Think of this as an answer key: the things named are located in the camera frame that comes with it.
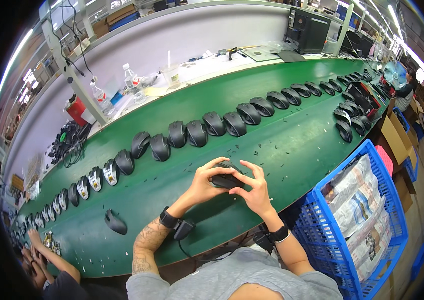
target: plastic bottle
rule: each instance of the plastic bottle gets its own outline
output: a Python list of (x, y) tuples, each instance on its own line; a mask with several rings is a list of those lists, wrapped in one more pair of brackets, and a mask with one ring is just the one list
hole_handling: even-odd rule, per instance
[(138, 78), (137, 74), (130, 69), (128, 63), (123, 65), (122, 69), (124, 69), (125, 71), (124, 81), (127, 86), (127, 89), (129, 90), (129, 93), (134, 97), (134, 103), (136, 104), (144, 103), (145, 95), (143, 92), (141, 81)]
[(110, 116), (114, 112), (114, 106), (110, 103), (110, 98), (107, 97), (106, 93), (95, 86), (95, 82), (91, 82), (89, 86), (92, 88), (94, 98), (97, 100), (99, 107), (106, 116)]

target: gray t-shirt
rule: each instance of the gray t-shirt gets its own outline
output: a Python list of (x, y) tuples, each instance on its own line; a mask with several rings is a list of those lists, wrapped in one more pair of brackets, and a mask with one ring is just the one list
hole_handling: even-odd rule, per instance
[(281, 269), (268, 253), (246, 247), (221, 261), (204, 264), (173, 285), (156, 274), (138, 273), (128, 279), (126, 288), (129, 300), (227, 300), (245, 283), (279, 292), (284, 300), (342, 299), (337, 284), (328, 276), (317, 271), (296, 276)]

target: person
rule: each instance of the person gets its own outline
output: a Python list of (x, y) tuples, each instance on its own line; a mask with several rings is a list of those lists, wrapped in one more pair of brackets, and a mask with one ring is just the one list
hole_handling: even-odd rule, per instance
[(30, 259), (35, 262), (32, 266), (36, 273), (42, 274), (40, 278), (42, 284), (38, 280), (35, 280), (36, 286), (42, 288), (46, 279), (50, 282), (50, 285), (45, 287), (43, 291), (43, 299), (88, 299), (88, 293), (80, 286), (81, 274), (79, 270), (44, 246), (40, 240), (38, 231), (29, 229), (27, 234), (32, 244), (31, 249), (37, 259), (42, 260), (42, 257), (46, 258), (60, 271), (56, 279), (51, 278), (52, 276), (46, 276), (39, 263), (30, 256)]
[[(166, 212), (181, 218), (194, 205), (222, 193), (240, 195), (247, 206), (259, 215), (269, 232), (277, 232), (284, 223), (270, 203), (267, 182), (261, 167), (240, 161), (251, 169), (254, 178), (232, 168), (214, 167), (228, 158), (214, 159), (197, 169), (190, 188)], [(252, 187), (231, 190), (213, 187), (212, 176), (231, 174)], [(154, 261), (154, 252), (167, 237), (169, 229), (160, 217), (148, 224), (137, 236), (132, 251), (132, 276), (126, 282), (129, 300), (134, 299), (342, 299), (336, 282), (315, 271), (307, 255), (290, 231), (275, 243), (288, 270), (281, 269), (278, 259), (258, 247), (243, 247), (220, 261), (204, 264), (196, 272), (169, 285), (161, 279)]]
[(44, 283), (44, 287), (43, 289), (45, 290), (46, 287), (48, 287), (50, 284), (54, 283), (55, 279), (54, 277), (49, 273), (48, 269), (47, 269), (47, 265), (46, 265), (46, 259), (45, 257), (39, 253), (39, 251), (37, 251), (34, 246), (31, 246), (31, 254), (32, 254), (32, 259), (37, 262), (37, 264), (40, 267), (40, 270), (42, 271), (42, 273), (44, 273), (44, 276), (46, 278), (46, 282)]
[(404, 112), (409, 106), (419, 84), (415, 77), (415, 71), (412, 69), (407, 70), (405, 79), (407, 80), (407, 84), (398, 91), (395, 91), (395, 107), (398, 107), (401, 112)]

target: blue crate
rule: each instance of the blue crate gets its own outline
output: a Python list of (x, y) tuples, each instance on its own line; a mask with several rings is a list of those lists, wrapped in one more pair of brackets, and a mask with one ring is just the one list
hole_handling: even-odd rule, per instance
[[(375, 272), (360, 284), (345, 239), (320, 190), (353, 159), (365, 154), (369, 155), (372, 172), (378, 179), (380, 195), (385, 195), (386, 198), (385, 210), (390, 214), (392, 238)], [(312, 267), (334, 279), (344, 299), (372, 299), (389, 278), (408, 240), (399, 195), (372, 142), (365, 140), (297, 204), (282, 212), (281, 217), (289, 224), (289, 228), (293, 228), (293, 234), (304, 247)]]
[(419, 254), (417, 254), (417, 257), (415, 257), (415, 261), (412, 265), (412, 273), (410, 274), (410, 280), (414, 281), (417, 279), (417, 276), (420, 273), (420, 268), (424, 264), (424, 243), (420, 247)]
[(415, 133), (417, 134), (417, 139), (420, 142), (420, 140), (422, 140), (422, 138), (424, 137), (424, 129), (419, 123), (413, 123), (412, 128), (415, 130)]
[(400, 116), (400, 117), (402, 117), (402, 120), (403, 120), (403, 122), (405, 123), (405, 126), (407, 127), (407, 130), (406, 130), (405, 132), (408, 134), (408, 133), (409, 133), (409, 131), (410, 131), (410, 125), (409, 125), (409, 123), (407, 122), (407, 120), (405, 119), (405, 117), (403, 116), (402, 112), (400, 111), (400, 109), (399, 109), (398, 107), (394, 107), (393, 111), (398, 112), (399, 116)]
[(415, 151), (415, 156), (417, 156), (415, 171), (412, 168), (412, 161), (410, 160), (410, 157), (407, 157), (407, 159), (405, 159), (402, 163), (413, 183), (417, 181), (417, 176), (419, 175), (419, 155), (417, 154), (417, 151)]
[(117, 28), (119, 28), (119, 27), (121, 27), (121, 26), (124, 26), (125, 24), (127, 24), (127, 23), (129, 23), (129, 22), (132, 22), (132, 21), (134, 21), (134, 20), (139, 19), (139, 18), (140, 18), (140, 16), (141, 16), (141, 14), (139, 13), (139, 11), (136, 11), (135, 13), (133, 13), (133, 14), (131, 14), (131, 15), (129, 15), (129, 16), (127, 16), (127, 17), (123, 18), (122, 20), (117, 21), (117, 22), (115, 22), (114, 24), (112, 24), (112, 25), (109, 27), (109, 32), (111, 32), (112, 30), (116, 30)]

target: tattooed arm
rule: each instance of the tattooed arm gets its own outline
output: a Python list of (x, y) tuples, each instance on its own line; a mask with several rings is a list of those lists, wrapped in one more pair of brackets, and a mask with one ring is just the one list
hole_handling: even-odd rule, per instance
[[(191, 187), (184, 195), (167, 209), (167, 213), (175, 218), (182, 216), (196, 204), (206, 202), (213, 197), (228, 192), (228, 189), (215, 188), (210, 185), (210, 178), (217, 174), (232, 174), (233, 169), (214, 167), (228, 158), (216, 158), (195, 172)], [(154, 253), (167, 237), (169, 229), (160, 224), (159, 218), (149, 223), (136, 237), (132, 254), (132, 274), (151, 272), (159, 274), (154, 261)]]

